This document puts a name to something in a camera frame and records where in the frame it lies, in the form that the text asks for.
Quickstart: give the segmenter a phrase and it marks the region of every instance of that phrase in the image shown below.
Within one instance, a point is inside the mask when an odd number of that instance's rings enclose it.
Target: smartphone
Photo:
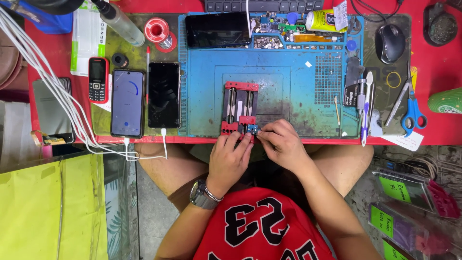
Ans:
[[[72,95],[70,79],[59,78],[59,81],[66,92]],[[75,142],[76,136],[71,120],[45,82],[36,80],[32,83],[32,87],[34,89],[40,131],[50,137],[62,138],[66,143]]]
[[[88,98],[90,102],[104,104],[108,102],[109,61],[101,57],[88,60]]]
[[[144,132],[145,73],[112,71],[111,136],[139,139]]]
[[[151,62],[149,64],[148,126],[180,127],[180,65]]]
[[[250,43],[245,12],[188,15],[185,25],[190,48],[215,48]]]

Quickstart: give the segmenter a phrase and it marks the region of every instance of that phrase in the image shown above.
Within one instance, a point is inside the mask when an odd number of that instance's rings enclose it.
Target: silver chain bracelet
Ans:
[[[216,202],[220,202],[223,200],[223,198],[217,198],[213,194],[211,194],[210,191],[207,189],[207,186],[205,187],[205,193],[207,193],[207,195]]]

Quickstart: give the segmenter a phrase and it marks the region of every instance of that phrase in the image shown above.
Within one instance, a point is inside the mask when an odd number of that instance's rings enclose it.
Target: red solder spool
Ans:
[[[162,18],[154,17],[146,23],[145,36],[161,52],[171,52],[176,47],[176,37]]]

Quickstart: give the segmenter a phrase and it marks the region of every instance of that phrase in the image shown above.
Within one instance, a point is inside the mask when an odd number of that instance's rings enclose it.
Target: scissors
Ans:
[[[424,116],[419,110],[419,105],[417,104],[417,99],[414,95],[414,87],[412,85],[412,76],[411,76],[411,65],[407,62],[407,81],[404,85],[404,88],[408,87],[409,97],[407,99],[407,113],[404,115],[403,120],[401,121],[401,126],[406,131],[404,137],[408,137],[414,131],[414,127],[423,129],[427,126],[427,117]],[[422,118],[422,124],[419,124],[419,118]]]

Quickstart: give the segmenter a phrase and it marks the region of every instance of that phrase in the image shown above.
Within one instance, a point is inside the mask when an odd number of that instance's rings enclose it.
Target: red samsung phone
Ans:
[[[104,104],[108,101],[109,61],[92,57],[88,61],[88,98],[92,103]]]

